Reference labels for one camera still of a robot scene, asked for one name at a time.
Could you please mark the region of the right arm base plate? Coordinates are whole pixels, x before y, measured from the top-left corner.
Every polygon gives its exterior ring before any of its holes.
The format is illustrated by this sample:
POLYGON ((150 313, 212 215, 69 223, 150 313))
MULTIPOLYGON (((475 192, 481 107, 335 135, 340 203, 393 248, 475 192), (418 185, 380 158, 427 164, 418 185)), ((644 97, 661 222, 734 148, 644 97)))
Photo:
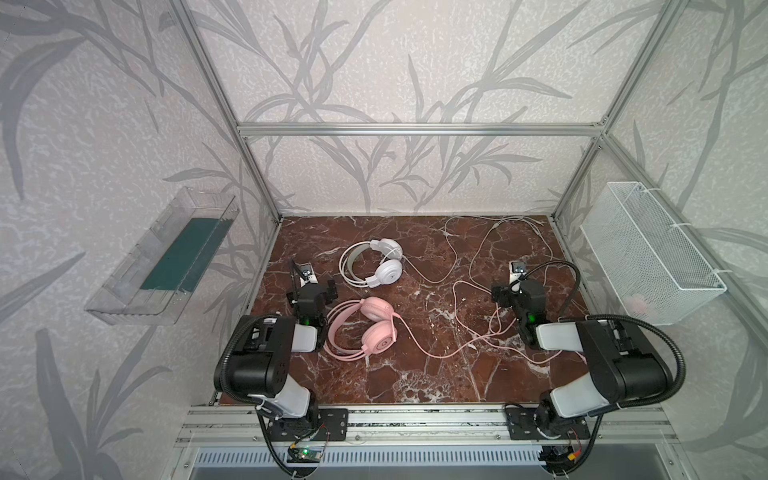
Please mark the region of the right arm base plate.
POLYGON ((562 418, 548 407, 503 407, 511 440, 589 440, 591 432, 584 417, 562 418))

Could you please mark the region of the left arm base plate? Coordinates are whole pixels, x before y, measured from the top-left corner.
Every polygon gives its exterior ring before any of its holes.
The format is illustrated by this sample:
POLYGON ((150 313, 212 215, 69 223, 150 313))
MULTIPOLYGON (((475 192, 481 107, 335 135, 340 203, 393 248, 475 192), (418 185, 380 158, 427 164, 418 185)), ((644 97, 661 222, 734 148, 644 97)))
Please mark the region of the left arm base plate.
POLYGON ((270 420, 267 432, 272 441, 344 441, 349 425, 349 410, 320 408, 297 419, 270 420))

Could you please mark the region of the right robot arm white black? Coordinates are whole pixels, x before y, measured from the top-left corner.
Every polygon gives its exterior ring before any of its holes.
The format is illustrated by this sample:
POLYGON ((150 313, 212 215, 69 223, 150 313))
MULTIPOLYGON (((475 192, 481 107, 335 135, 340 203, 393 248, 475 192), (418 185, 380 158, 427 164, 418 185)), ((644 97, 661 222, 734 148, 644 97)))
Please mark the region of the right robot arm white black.
POLYGON ((537 409, 542 423, 660 403, 685 382, 681 349, 650 323, 618 314, 550 321, 543 285, 523 277, 492 285, 490 295, 493 302, 514 311, 528 347, 579 353, 586 360, 586 374, 543 394, 537 409))

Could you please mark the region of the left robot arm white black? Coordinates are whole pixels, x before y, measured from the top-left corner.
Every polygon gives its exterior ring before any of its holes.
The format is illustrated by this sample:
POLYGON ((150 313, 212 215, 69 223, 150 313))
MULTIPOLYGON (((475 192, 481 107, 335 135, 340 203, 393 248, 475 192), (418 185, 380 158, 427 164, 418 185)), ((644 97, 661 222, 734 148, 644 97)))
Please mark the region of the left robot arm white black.
POLYGON ((324 286, 309 282, 287 294, 290 315, 241 317, 214 371, 215 389, 254 405, 275 422, 317 424, 316 397, 290 375, 290 361, 294 353, 323 348, 329 330, 327 307, 337 298, 333 280, 324 286))

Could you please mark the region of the pink headphones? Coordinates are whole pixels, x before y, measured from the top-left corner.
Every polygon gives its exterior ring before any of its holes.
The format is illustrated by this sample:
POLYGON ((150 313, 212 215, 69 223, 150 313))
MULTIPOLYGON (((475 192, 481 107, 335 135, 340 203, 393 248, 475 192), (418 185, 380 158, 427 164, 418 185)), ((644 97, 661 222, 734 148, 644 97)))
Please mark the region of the pink headphones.
POLYGON ((328 330, 323 350, 342 362, 353 362, 381 354, 397 341, 398 333, 394 325, 396 318, 399 318, 399 315, 393 306, 379 297, 341 302, 328 313, 328 330), (342 348, 335 342, 336 333, 356 313, 360 313, 371 325, 363 333, 358 349, 342 348))

